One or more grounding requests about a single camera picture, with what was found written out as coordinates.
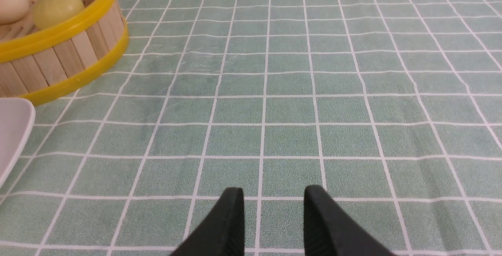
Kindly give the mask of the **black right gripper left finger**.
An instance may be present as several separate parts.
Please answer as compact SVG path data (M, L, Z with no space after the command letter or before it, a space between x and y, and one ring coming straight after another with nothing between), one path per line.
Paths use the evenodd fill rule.
M228 187L172 256L243 256L245 209L242 188Z

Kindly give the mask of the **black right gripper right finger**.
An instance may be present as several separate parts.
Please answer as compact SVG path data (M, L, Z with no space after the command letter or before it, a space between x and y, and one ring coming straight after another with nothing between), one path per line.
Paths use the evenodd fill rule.
M320 185L304 191L306 256L393 256L357 224Z

